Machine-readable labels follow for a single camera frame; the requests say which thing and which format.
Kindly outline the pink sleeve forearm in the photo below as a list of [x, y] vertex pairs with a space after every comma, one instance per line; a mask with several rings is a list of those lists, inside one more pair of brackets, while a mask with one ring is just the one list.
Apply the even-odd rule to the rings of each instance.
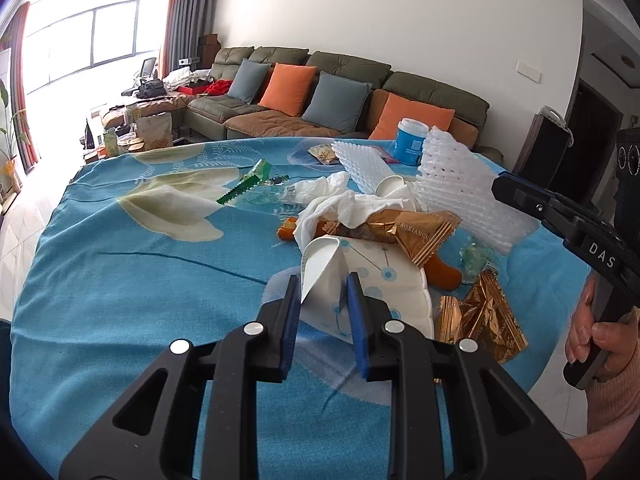
[[593, 479], [613, 457], [639, 416], [639, 349], [627, 366], [606, 382], [586, 390], [587, 434], [568, 443]]

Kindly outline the right hand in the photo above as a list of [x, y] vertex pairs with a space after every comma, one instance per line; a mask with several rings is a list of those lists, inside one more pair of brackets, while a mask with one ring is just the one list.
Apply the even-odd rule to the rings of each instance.
[[638, 313], [634, 308], [624, 322], [597, 322], [591, 311], [596, 277], [588, 275], [576, 309], [570, 319], [565, 341], [567, 362], [585, 362], [592, 346], [608, 352], [608, 357], [594, 373], [599, 382], [618, 376], [630, 363], [638, 341]]

